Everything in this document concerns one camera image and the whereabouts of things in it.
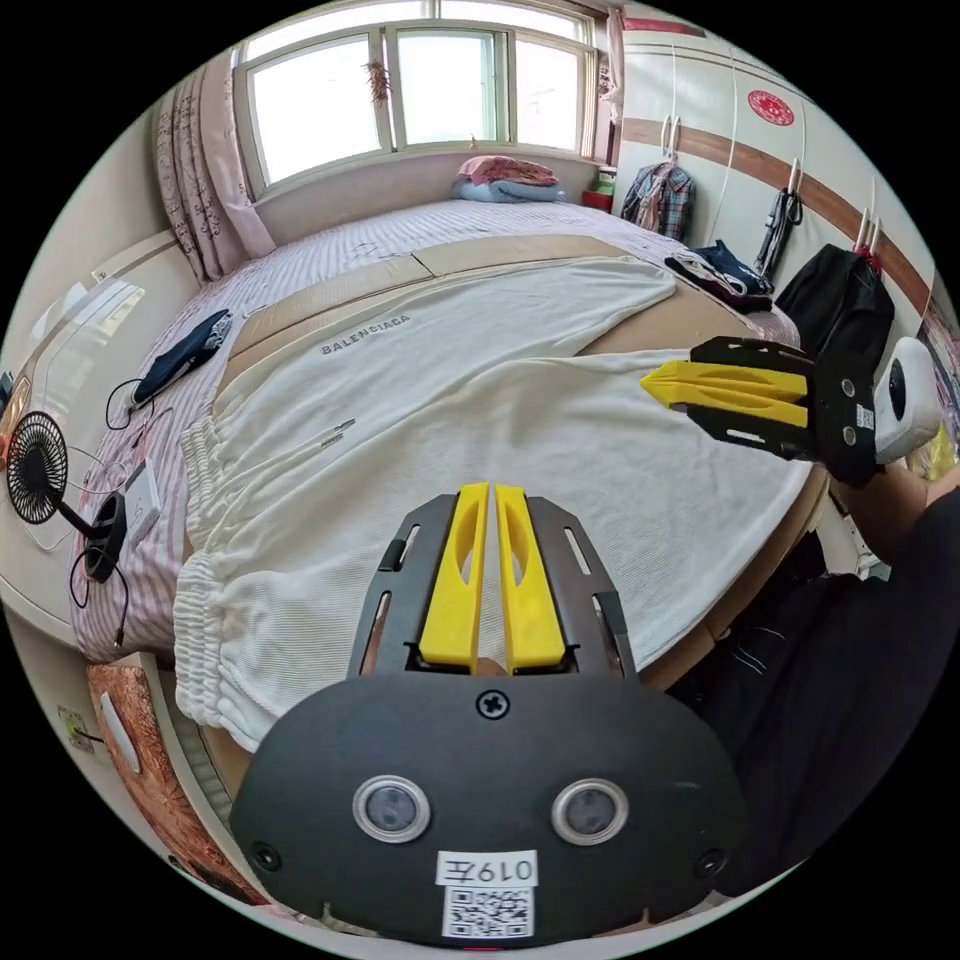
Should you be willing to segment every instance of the window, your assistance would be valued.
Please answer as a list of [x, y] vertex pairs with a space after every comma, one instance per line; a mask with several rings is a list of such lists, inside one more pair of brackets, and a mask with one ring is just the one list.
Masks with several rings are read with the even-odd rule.
[[252, 75], [264, 177], [380, 149], [366, 37], [314, 48]]
[[338, 30], [352, 30], [354, 27], [366, 27], [374, 23], [388, 23], [397, 20], [419, 20], [430, 16], [430, 4], [421, 0], [387, 0], [386, 3], [364, 3], [358, 6], [341, 4], [342, 10], [330, 10], [305, 16], [282, 27], [275, 27], [266, 33], [248, 40], [244, 50], [245, 60], [256, 60], [266, 53], [273, 53], [283, 47], [326, 36]]
[[408, 144], [497, 139], [491, 34], [404, 30], [397, 49]]
[[579, 89], [575, 53], [517, 40], [517, 140], [576, 150]]
[[[254, 194], [362, 158], [529, 146], [592, 153], [593, 20], [538, 0], [328, 4], [248, 40], [236, 68]], [[374, 97], [379, 68], [387, 84]]]
[[440, 15], [447, 20], [487, 20], [552, 33], [567, 40], [581, 40], [584, 22], [572, 17], [545, 13], [530, 7], [507, 3], [484, 3], [483, 0], [443, 0]]

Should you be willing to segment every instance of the pink curtain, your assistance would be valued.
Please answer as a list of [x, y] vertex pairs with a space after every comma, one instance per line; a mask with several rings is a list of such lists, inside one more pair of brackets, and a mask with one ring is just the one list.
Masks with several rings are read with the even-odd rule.
[[611, 9], [607, 16], [607, 56], [610, 58], [610, 89], [603, 95], [610, 104], [610, 121], [623, 118], [623, 14]]
[[170, 225], [200, 283], [276, 249], [244, 182], [230, 51], [163, 98], [156, 162]]

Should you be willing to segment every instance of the plaid shirt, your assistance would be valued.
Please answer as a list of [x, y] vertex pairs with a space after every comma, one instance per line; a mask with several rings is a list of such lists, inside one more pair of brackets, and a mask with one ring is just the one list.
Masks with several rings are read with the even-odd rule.
[[[696, 197], [696, 184], [686, 170], [670, 161], [655, 163], [634, 177], [620, 217], [638, 226], [645, 226], [642, 221], [646, 219], [648, 229], [682, 242]], [[645, 218], [651, 203], [656, 209]]]

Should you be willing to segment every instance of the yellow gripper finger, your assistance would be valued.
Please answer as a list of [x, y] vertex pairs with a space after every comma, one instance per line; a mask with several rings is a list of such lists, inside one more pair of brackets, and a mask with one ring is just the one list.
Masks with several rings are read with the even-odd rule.
[[[489, 483], [460, 489], [420, 635], [420, 655], [427, 663], [476, 670], [489, 497]], [[471, 550], [470, 571], [464, 579]]]
[[507, 672], [556, 666], [566, 646], [526, 496], [520, 487], [497, 486], [495, 498]]
[[671, 360], [647, 374], [641, 386], [667, 408], [695, 404], [806, 428], [807, 381], [796, 373], [721, 363]]

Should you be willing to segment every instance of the black fan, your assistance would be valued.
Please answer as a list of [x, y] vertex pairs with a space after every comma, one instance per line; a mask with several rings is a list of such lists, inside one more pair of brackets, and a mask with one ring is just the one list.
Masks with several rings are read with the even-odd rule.
[[123, 494], [111, 493], [92, 524], [63, 502], [67, 489], [67, 444], [48, 414], [31, 411], [10, 435], [7, 488], [13, 509], [26, 523], [46, 523], [59, 513], [86, 541], [84, 561], [88, 575], [99, 583], [109, 578], [127, 535]]

